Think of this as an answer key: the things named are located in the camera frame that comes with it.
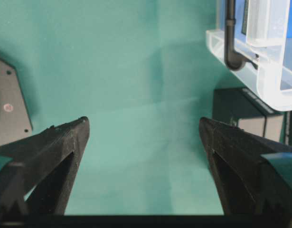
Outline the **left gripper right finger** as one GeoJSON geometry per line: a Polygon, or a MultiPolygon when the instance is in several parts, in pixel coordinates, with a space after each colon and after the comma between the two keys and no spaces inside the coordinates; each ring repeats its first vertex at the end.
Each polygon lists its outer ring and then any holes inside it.
{"type": "Polygon", "coordinates": [[[223,212],[252,228],[292,228],[292,147],[206,117],[199,136],[223,212]]]}

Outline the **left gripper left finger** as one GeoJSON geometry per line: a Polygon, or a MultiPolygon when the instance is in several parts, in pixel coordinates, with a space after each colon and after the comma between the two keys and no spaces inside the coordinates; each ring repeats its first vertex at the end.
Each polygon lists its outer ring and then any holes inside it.
{"type": "Polygon", "coordinates": [[[64,215],[89,135],[83,116],[0,146],[0,224],[64,215]]]}

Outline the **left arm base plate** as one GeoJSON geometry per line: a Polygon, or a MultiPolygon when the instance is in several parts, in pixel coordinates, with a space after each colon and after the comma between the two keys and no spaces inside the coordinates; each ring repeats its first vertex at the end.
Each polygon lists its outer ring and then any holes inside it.
{"type": "Polygon", "coordinates": [[[16,69],[0,59],[0,146],[29,137],[31,132],[16,69]]]}

